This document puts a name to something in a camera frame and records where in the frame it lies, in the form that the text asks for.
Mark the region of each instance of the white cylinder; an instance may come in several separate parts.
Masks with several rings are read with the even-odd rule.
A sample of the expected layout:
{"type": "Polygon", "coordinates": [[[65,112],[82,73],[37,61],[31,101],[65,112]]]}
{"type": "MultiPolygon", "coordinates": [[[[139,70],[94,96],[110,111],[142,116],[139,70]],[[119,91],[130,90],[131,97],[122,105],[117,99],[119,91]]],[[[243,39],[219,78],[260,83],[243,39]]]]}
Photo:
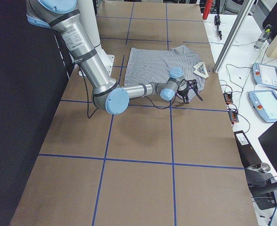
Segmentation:
{"type": "Polygon", "coordinates": [[[77,0],[77,6],[81,13],[80,22],[90,41],[94,47],[100,45],[100,35],[92,0],[77,0]]]}

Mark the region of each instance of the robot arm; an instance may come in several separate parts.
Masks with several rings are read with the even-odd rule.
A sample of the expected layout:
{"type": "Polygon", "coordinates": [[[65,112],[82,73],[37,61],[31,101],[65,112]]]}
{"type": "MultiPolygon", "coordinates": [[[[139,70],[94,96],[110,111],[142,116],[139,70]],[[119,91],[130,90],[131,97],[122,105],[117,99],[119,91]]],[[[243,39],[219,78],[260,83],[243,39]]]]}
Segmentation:
{"type": "Polygon", "coordinates": [[[129,99],[158,94],[170,101],[177,91],[184,97],[188,88],[180,68],[171,69],[166,83],[148,83],[120,87],[111,78],[100,59],[96,48],[100,46],[98,27],[91,0],[26,0],[29,23],[49,27],[64,40],[74,61],[86,74],[93,86],[93,102],[97,108],[110,114],[120,114],[128,106],[129,99]],[[92,24],[86,32],[80,21],[81,11],[90,14],[92,24]]]}

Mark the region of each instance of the black cable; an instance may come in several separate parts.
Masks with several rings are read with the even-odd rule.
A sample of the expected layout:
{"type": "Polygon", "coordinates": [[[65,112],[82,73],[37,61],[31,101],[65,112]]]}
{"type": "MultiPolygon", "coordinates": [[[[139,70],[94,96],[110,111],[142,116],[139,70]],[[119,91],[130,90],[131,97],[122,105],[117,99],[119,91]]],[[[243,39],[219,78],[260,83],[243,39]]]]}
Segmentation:
{"type": "Polygon", "coordinates": [[[223,80],[223,79],[219,79],[219,81],[223,81],[223,82],[225,82],[225,84],[228,84],[227,81],[225,81],[225,80],[223,80]]]}
{"type": "MultiPolygon", "coordinates": [[[[253,41],[251,43],[248,43],[248,44],[241,44],[241,45],[232,45],[232,46],[248,46],[250,44],[253,44],[253,43],[256,43],[257,41],[253,41]]],[[[210,41],[209,43],[214,43],[214,44],[217,44],[217,45],[224,45],[225,43],[219,43],[219,42],[213,42],[213,41],[210,41]]]]}
{"type": "Polygon", "coordinates": [[[266,62],[266,63],[264,63],[264,64],[268,64],[268,63],[270,63],[271,61],[273,61],[273,60],[275,60],[275,59],[277,59],[277,57],[276,57],[276,58],[273,58],[272,60],[270,60],[270,61],[268,61],[268,62],[266,62]]]}
{"type": "Polygon", "coordinates": [[[220,85],[220,86],[226,86],[226,87],[229,87],[229,88],[231,89],[231,93],[233,92],[232,87],[230,87],[228,84],[222,84],[222,85],[220,85]]]}
{"type": "Polygon", "coordinates": [[[237,108],[237,106],[234,103],[229,103],[228,105],[233,105],[236,108],[236,109],[229,108],[230,110],[236,110],[238,112],[238,108],[237,108]]]}
{"type": "Polygon", "coordinates": [[[265,183],[265,182],[267,182],[268,180],[270,180],[270,179],[272,179],[272,178],[275,178],[275,177],[277,177],[277,175],[276,175],[276,176],[273,176],[273,177],[270,177],[270,178],[268,178],[268,179],[266,179],[266,180],[264,180],[264,181],[261,181],[261,182],[252,184],[252,185],[250,185],[250,186],[248,186],[248,187],[253,187],[254,185],[259,185],[259,184],[265,183]]]}
{"type": "Polygon", "coordinates": [[[250,122],[243,115],[241,115],[239,113],[238,113],[238,115],[240,115],[242,118],[244,118],[247,121],[247,123],[248,123],[248,130],[246,132],[244,132],[244,133],[247,133],[248,131],[250,131],[251,124],[250,124],[250,122]]]}
{"type": "Polygon", "coordinates": [[[93,116],[93,114],[97,111],[98,108],[96,108],[93,113],[91,115],[89,115],[89,111],[90,111],[90,97],[89,97],[89,94],[88,94],[88,88],[87,88],[87,83],[86,83],[86,80],[85,80],[85,74],[84,74],[84,71],[82,70],[82,68],[79,66],[81,72],[82,72],[82,77],[83,77],[83,80],[84,80],[84,84],[85,84],[85,89],[86,89],[86,97],[87,97],[87,118],[91,118],[93,116]]]}
{"type": "Polygon", "coordinates": [[[262,57],[262,60],[261,60],[261,64],[263,63],[263,59],[264,59],[264,56],[266,54],[266,51],[268,50],[269,46],[266,47],[266,50],[264,51],[264,54],[263,54],[263,57],[262,57]]]}
{"type": "Polygon", "coordinates": [[[233,66],[233,67],[238,68],[238,69],[242,69],[242,68],[249,68],[249,69],[251,69],[250,72],[248,73],[248,76],[247,76],[246,80],[245,80],[244,86],[245,86],[246,81],[247,81],[247,79],[248,79],[248,77],[249,77],[249,74],[250,74],[251,71],[252,71],[252,68],[251,68],[251,67],[237,67],[237,66],[232,65],[232,64],[227,64],[227,65],[226,65],[226,69],[227,69],[227,74],[228,74],[228,77],[229,77],[229,81],[230,81],[231,83],[233,83],[234,85],[238,86],[239,88],[241,88],[241,90],[242,90],[241,93],[242,93],[242,92],[243,92],[243,89],[244,89],[244,86],[243,86],[243,87],[242,87],[242,86],[239,86],[237,83],[235,83],[235,82],[233,82],[233,81],[231,80],[231,76],[230,76],[230,73],[229,73],[228,65],[233,66]]]}
{"type": "Polygon", "coordinates": [[[166,106],[166,107],[158,107],[158,106],[156,106],[156,105],[153,103],[153,101],[152,101],[149,97],[145,97],[145,98],[147,98],[148,100],[150,100],[150,102],[152,103],[152,105],[153,105],[154,107],[156,107],[157,109],[159,109],[159,110],[164,110],[164,109],[167,109],[167,108],[171,107],[172,104],[174,104],[174,101],[175,101],[175,99],[176,99],[176,94],[175,94],[174,99],[173,99],[173,101],[171,102],[171,104],[169,104],[169,106],[166,106]]]}

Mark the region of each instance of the black curtain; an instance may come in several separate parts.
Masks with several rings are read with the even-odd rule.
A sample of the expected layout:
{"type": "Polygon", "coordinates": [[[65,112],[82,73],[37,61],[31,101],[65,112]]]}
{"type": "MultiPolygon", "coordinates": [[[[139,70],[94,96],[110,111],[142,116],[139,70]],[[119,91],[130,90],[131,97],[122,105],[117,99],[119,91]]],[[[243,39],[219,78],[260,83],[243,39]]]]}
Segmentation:
{"type": "Polygon", "coordinates": [[[0,226],[11,221],[72,68],[54,33],[27,23],[25,0],[0,1],[0,226]]]}

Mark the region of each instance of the metal pole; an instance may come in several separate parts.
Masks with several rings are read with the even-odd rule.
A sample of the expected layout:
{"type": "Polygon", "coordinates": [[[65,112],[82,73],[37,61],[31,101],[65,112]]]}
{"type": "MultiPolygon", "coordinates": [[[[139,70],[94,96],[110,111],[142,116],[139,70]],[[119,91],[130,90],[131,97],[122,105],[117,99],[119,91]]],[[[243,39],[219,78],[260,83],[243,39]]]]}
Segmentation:
{"type": "Polygon", "coordinates": [[[220,70],[225,58],[228,55],[228,52],[230,51],[230,49],[233,45],[233,42],[235,41],[236,36],[239,33],[240,28],[243,25],[243,22],[244,22],[246,16],[248,15],[248,13],[250,12],[250,10],[253,6],[253,3],[254,3],[254,0],[245,0],[244,1],[242,8],[236,18],[236,21],[234,22],[234,25],[233,25],[233,27],[228,35],[228,38],[225,41],[225,44],[222,48],[222,51],[217,59],[217,62],[214,67],[215,73],[217,73],[220,70]]]}

